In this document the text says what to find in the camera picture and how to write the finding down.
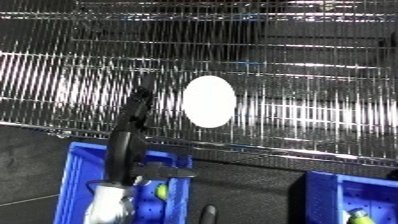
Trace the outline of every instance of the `green ball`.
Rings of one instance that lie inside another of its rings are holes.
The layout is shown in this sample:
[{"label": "green ball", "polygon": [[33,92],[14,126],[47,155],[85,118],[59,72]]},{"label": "green ball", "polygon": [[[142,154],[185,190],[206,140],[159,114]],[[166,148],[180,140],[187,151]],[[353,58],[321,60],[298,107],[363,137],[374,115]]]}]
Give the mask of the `green ball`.
[{"label": "green ball", "polygon": [[159,186],[156,188],[156,197],[166,201],[168,191],[169,189],[166,184],[159,184]]}]

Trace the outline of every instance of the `blue tray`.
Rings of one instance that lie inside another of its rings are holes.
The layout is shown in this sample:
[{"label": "blue tray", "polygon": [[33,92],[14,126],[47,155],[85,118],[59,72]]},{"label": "blue tray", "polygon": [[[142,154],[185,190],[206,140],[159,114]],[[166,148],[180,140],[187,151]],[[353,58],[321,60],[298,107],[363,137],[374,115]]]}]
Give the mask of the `blue tray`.
[{"label": "blue tray", "polygon": [[364,209],[376,223],[398,223],[398,182],[307,174],[307,224],[343,224],[343,210],[355,208]]},{"label": "blue tray", "polygon": [[[85,184],[90,180],[100,180],[106,146],[72,143],[69,149],[61,194],[58,201],[55,224],[83,223],[87,207],[93,196]],[[190,157],[171,153],[148,151],[145,161],[161,161],[168,166],[191,168]],[[167,203],[154,194],[159,184],[168,185]],[[184,224],[189,197],[189,179],[151,181],[149,185],[135,187],[136,215],[134,224],[163,223]]]}]

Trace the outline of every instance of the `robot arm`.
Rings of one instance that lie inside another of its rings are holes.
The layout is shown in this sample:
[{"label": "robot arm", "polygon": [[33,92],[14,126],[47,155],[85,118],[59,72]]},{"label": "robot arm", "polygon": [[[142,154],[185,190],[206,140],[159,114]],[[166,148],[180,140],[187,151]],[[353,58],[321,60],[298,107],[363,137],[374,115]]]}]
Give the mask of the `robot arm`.
[{"label": "robot arm", "polygon": [[154,82],[153,75],[145,77],[119,115],[108,142],[104,182],[95,190],[85,224],[131,224],[135,213],[131,186],[138,177],[164,180],[196,176],[191,170],[166,167],[161,163],[142,164],[147,148],[142,131],[153,100]]}]

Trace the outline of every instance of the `wire grid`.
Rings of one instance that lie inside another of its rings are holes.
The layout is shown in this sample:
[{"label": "wire grid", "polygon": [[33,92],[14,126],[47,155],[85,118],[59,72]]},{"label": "wire grid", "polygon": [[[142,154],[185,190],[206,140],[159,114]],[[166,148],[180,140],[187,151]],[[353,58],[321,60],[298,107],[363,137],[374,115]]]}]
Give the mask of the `wire grid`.
[{"label": "wire grid", "polygon": [[[7,1],[2,124],[106,137],[155,73],[153,142],[396,165],[396,1]],[[237,94],[223,127],[181,109],[203,75]]]}]

